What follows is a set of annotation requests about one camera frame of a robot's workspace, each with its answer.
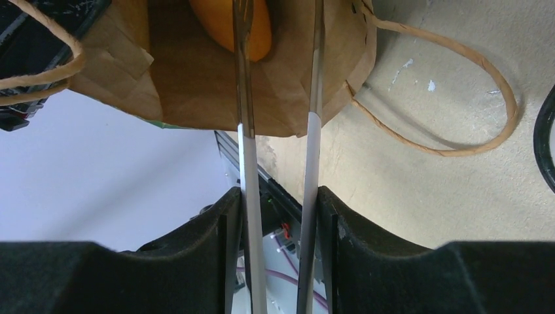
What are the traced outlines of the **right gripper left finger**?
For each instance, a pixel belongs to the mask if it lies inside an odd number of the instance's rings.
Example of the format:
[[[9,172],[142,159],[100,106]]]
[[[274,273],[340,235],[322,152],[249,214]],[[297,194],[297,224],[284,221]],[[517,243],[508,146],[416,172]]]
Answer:
[[[241,192],[137,251],[93,242],[3,242],[2,313],[230,313]]]

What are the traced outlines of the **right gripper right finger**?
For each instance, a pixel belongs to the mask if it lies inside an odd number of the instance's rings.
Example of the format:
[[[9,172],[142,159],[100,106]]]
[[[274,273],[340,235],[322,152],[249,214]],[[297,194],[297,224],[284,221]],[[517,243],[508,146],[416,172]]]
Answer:
[[[317,194],[319,244],[331,313],[553,313],[554,243],[407,241]]]

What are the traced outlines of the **green brown paper bag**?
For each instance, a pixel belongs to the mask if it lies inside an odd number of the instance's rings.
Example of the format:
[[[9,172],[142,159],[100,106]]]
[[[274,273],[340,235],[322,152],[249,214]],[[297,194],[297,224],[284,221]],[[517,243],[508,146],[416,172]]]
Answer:
[[[238,122],[233,52],[203,28],[190,1],[2,1],[1,126],[27,125],[43,101],[63,90],[91,97],[162,127],[233,130]],[[272,47],[251,61],[256,133],[307,132],[312,73],[313,1],[266,1]],[[375,15],[372,1],[325,1],[323,115],[326,123],[355,94],[376,60],[376,31],[420,37],[487,72],[505,100],[500,133],[478,146],[439,150],[471,156],[514,132],[518,105],[499,70],[451,38]]]

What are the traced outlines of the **strawberry print white tray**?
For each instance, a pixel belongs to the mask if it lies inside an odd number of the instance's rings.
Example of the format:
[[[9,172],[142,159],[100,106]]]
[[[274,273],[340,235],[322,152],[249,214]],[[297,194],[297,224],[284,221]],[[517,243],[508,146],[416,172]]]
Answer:
[[[533,153],[539,171],[554,192],[554,157],[551,142],[554,139],[554,87],[549,91],[538,112],[533,129]]]

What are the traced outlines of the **orange fake bread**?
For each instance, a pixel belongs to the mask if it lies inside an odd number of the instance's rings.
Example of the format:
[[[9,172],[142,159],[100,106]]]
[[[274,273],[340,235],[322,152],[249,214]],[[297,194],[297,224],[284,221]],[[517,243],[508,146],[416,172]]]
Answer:
[[[191,9],[208,35],[227,50],[234,51],[234,32],[231,0],[193,0]],[[249,57],[259,61],[272,47],[272,30],[265,0],[254,1],[253,21],[249,38]]]

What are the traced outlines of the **metal tongs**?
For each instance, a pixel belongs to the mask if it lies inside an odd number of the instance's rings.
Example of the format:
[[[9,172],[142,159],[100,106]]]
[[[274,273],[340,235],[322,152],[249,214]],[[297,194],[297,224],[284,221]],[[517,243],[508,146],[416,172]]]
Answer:
[[[249,38],[253,22],[253,1],[233,1],[232,21],[236,94],[238,105],[239,166],[242,207],[246,223],[247,277],[251,283],[251,311],[266,313],[266,268],[262,249],[255,119],[251,89]],[[300,227],[300,268],[296,299],[297,313],[313,311],[313,280],[316,248],[316,199],[319,180],[321,127],[323,115],[323,74],[325,51],[324,2],[315,2],[312,73],[308,111],[308,138],[304,176],[304,198]]]

